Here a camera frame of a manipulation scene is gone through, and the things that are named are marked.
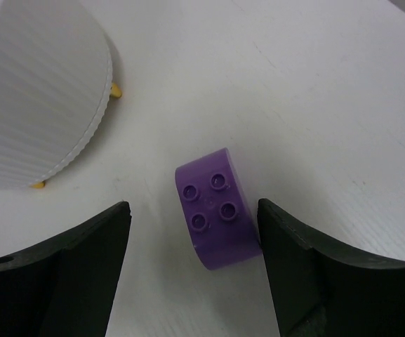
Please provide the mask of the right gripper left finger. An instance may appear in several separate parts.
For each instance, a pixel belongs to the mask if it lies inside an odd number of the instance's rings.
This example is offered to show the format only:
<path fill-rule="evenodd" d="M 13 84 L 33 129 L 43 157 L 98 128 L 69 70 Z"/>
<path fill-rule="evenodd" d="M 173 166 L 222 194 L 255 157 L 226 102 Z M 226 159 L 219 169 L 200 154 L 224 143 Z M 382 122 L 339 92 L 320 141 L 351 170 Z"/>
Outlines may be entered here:
<path fill-rule="evenodd" d="M 104 336 L 130 227 L 121 201 L 0 257 L 0 336 Z"/>

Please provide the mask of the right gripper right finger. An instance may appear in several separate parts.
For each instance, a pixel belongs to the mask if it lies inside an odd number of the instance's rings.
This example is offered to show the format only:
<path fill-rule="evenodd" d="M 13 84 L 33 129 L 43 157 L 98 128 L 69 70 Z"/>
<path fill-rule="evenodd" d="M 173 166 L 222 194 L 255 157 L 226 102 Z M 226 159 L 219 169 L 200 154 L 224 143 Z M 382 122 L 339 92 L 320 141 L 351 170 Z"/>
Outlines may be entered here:
<path fill-rule="evenodd" d="M 281 336 L 405 336 L 405 261 L 341 242 L 269 199 L 257 218 Z"/>

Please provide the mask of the purple butterfly curved lego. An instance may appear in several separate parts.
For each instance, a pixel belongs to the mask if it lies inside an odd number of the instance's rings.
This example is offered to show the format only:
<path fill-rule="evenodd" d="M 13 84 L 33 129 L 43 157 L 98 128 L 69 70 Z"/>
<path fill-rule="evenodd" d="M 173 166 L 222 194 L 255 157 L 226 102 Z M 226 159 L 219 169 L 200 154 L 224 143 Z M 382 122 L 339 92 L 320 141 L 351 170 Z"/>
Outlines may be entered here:
<path fill-rule="evenodd" d="M 228 149 L 179 166 L 175 186 L 192 245 L 205 268 L 217 270 L 262 253 Z"/>

